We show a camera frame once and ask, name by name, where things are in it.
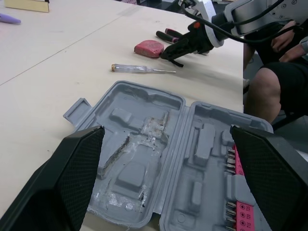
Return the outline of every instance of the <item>tool case latch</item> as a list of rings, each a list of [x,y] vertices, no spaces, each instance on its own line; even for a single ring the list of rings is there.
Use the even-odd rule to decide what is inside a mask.
[[[74,127],[83,121],[83,118],[92,109],[91,105],[85,98],[80,98],[70,109],[63,115]]]

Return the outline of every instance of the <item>human leg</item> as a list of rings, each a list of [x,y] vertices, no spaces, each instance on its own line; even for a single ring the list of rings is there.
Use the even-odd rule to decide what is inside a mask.
[[[276,74],[261,68],[251,81],[244,113],[272,122],[280,112],[280,84]]]
[[[308,62],[270,63],[251,81],[245,113],[271,123],[280,108],[308,113]]]

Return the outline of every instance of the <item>person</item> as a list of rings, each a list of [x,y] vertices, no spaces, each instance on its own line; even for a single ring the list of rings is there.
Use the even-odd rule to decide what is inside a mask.
[[[294,24],[294,21],[285,26],[273,23],[245,38],[262,39]],[[301,44],[308,35],[305,31],[290,30],[272,41],[244,45],[244,69],[255,50],[263,62],[250,82],[244,113],[271,123],[281,109],[288,112],[308,111],[308,55],[306,44]]]

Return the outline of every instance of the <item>tool case lid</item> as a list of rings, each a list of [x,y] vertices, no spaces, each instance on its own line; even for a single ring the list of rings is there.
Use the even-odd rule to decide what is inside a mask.
[[[230,126],[272,132],[265,120],[125,81],[64,117],[75,131],[105,127],[89,212],[131,228],[158,213],[163,231],[222,231],[226,202],[240,201],[253,206],[256,230],[270,231],[245,178],[226,171]]]

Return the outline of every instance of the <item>black cable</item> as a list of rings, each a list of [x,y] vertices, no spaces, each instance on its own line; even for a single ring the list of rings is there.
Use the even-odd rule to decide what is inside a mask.
[[[279,6],[284,0],[279,0],[277,2],[275,2],[275,4],[271,5],[270,7],[268,7],[265,11],[263,11],[261,14],[252,17],[250,19],[247,19],[245,21],[242,22],[237,22],[237,23],[233,23],[233,25],[235,26],[240,26],[240,25],[244,25],[244,24],[248,24],[251,23],[259,18],[262,18],[264,15],[266,15],[267,13],[271,12],[272,10],[274,10],[277,6]]]
[[[297,26],[297,25],[294,25],[294,26],[291,26],[291,27],[289,27],[289,28],[287,28],[287,29],[284,29],[284,30],[282,30],[282,31],[280,31],[280,32],[278,32],[278,33],[276,33],[276,34],[274,34],[274,35],[272,35],[272,36],[269,36],[269,37],[267,37],[267,38],[264,38],[264,39],[260,39],[260,40],[248,40],[248,39],[244,39],[244,38],[237,37],[237,36],[235,36],[235,35],[233,35],[233,34],[227,32],[227,31],[221,29],[219,26],[217,26],[217,25],[215,25],[215,24],[213,24],[213,23],[211,23],[211,22],[209,22],[209,21],[207,21],[207,20],[204,20],[203,18],[200,18],[200,17],[198,17],[198,16],[195,16],[195,15],[189,13],[189,12],[185,9],[185,5],[184,5],[184,4],[181,5],[181,8],[182,8],[182,10],[184,11],[184,14],[185,14],[187,17],[189,17],[189,18],[191,18],[191,19],[193,19],[193,20],[195,20],[195,21],[197,21],[197,22],[199,22],[199,23],[201,23],[201,24],[204,24],[204,25],[206,25],[206,26],[208,26],[208,27],[210,27],[210,28],[212,28],[213,30],[215,30],[215,31],[217,31],[217,32],[219,32],[219,33],[221,33],[221,34],[223,34],[224,36],[226,36],[226,37],[228,37],[228,38],[230,38],[230,39],[233,39],[233,40],[235,40],[235,41],[242,42],[242,43],[260,44],[260,43],[266,42],[266,41],[268,41],[268,40],[272,40],[272,39],[274,39],[274,38],[276,38],[276,37],[278,37],[278,36],[284,34],[284,33],[287,32],[287,31],[290,31],[290,30],[293,30],[293,29],[299,27],[299,26]]]

